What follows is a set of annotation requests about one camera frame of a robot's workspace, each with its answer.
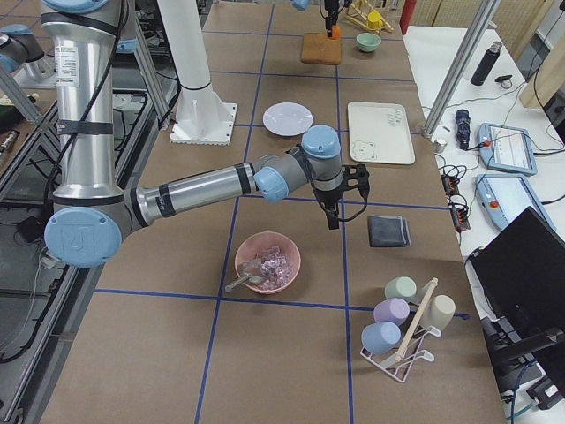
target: wooden stick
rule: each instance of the wooden stick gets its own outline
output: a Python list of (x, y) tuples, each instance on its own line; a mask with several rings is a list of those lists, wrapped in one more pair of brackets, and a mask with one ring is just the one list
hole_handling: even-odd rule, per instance
[(433, 290), (435, 290), (435, 288), (438, 285), (438, 279), (435, 277), (432, 278), (429, 284), (430, 285), (427, 288), (426, 294), (424, 295), (424, 298), (422, 298), (422, 301), (420, 302), (420, 306), (416, 311), (416, 313), (414, 314), (414, 319), (412, 320), (410, 327), (408, 327), (408, 331), (406, 331), (406, 335), (404, 336), (403, 341), (400, 343), (400, 347), (398, 347), (398, 351), (396, 352), (396, 356), (395, 356), (396, 362), (400, 362), (401, 360), (404, 359), (404, 356), (406, 355), (406, 349), (408, 349), (408, 344), (410, 343), (410, 340), (414, 336), (414, 332), (416, 331), (416, 328), (420, 324), (420, 320), (422, 319), (422, 315), (424, 314), (424, 311), (427, 308), (427, 304), (430, 302), (430, 299), (432, 298)]

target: white desk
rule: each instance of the white desk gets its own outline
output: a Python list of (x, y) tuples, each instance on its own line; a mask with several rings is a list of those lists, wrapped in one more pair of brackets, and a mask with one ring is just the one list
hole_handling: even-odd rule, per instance
[[(411, 26), (404, 37), (425, 115), (429, 112), (429, 109), (426, 107), (429, 108), (433, 105), (433, 101), (441, 88), (441, 84), (451, 66), (465, 31), (462, 28)], [(475, 87), (470, 83), (471, 75), (485, 51), (494, 41), (500, 40), (500, 37), (494, 30), (486, 31), (449, 104), (457, 104), (468, 99), (482, 97), (493, 98), (514, 90), (514, 88), (524, 82), (524, 78), (518, 71), (516, 64), (509, 53), (503, 49), (485, 84), (481, 87)], [(513, 87), (509, 90), (501, 88), (499, 84), (493, 81), (495, 77), (506, 74), (513, 75)], [(447, 164), (463, 164), (469, 168), (474, 168), (477, 165), (477, 150), (466, 152), (457, 147), (455, 115), (458, 109), (467, 109), (469, 111), (471, 117), (471, 146), (477, 142), (479, 126), (484, 122), (493, 124), (504, 123), (510, 108), (512, 108), (516, 101), (516, 105), (509, 114), (505, 125), (526, 128), (540, 148), (558, 148), (559, 143), (552, 140), (546, 134), (546, 128), (550, 123), (543, 110), (526, 109), (522, 106), (519, 99), (516, 99), (523, 88), (512, 94), (504, 95), (497, 100), (466, 102), (461, 106), (448, 108), (441, 119), (441, 124), (432, 137), (432, 140), (441, 137), (448, 142), (448, 147), (441, 154)], [(443, 126), (446, 126), (451, 131), (445, 130)], [(549, 128), (549, 133), (554, 137), (558, 137), (552, 126)], [(438, 158), (438, 164), (443, 164), (440, 158)], [(561, 197), (565, 193), (565, 153), (545, 157), (538, 156), (536, 157), (536, 164), (538, 165), (538, 174), (528, 179), (538, 197), (542, 201), (551, 201)], [(479, 162), (478, 168), (470, 170), (462, 179), (459, 190), (469, 203), (472, 202), (475, 192), (475, 177), (485, 172), (486, 167), (482, 162)], [(565, 201), (547, 205), (546, 211), (554, 222), (558, 234), (565, 239)], [(485, 210), (480, 206), (479, 199), (475, 199), (472, 204), (470, 224), (471, 230), (464, 231), (462, 236), (461, 253), (463, 257), (466, 257), (476, 247), (486, 246), (499, 233), (490, 222)], [(480, 295), (482, 290), (480, 289), (480, 284), (476, 276), (474, 276), (472, 269), (469, 270), (469, 267), (468, 275), (471, 287), (473, 287), (473, 294), (476, 295), (478, 311), (481, 317), (486, 316), (488, 311), (482, 307), (485, 303), (481, 301)], [(525, 392), (519, 392), (516, 411), (527, 405), (529, 400)], [(540, 411), (538, 408), (534, 408), (515, 420), (515, 423), (523, 424), (562, 422), (565, 422), (565, 401), (563, 400), (549, 411)]]

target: scoop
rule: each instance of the scoop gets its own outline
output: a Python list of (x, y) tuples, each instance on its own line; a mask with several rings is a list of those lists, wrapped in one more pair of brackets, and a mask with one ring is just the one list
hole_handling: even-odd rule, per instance
[(243, 275), (237, 280), (234, 280), (231, 283), (227, 284), (223, 289), (227, 293), (229, 293), (233, 290), (234, 287), (237, 287), (242, 283), (248, 283), (252, 285), (263, 283), (265, 280), (267, 280), (267, 278), (260, 274), (260, 264), (260, 259), (242, 263), (241, 270)]

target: green bowl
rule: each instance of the green bowl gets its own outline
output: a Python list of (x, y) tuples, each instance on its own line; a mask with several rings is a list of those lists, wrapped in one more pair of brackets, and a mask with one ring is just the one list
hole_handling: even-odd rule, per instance
[(370, 53), (379, 47), (380, 37), (373, 33), (362, 33), (357, 36), (357, 47), (365, 53)]

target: computer monitor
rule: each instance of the computer monitor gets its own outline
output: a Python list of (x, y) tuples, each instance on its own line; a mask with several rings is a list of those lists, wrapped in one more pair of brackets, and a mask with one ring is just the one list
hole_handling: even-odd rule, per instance
[[(505, 316), (522, 339), (550, 329), (565, 331), (565, 242), (533, 208), (470, 261), (493, 311)], [(565, 343), (534, 350), (565, 395)]]

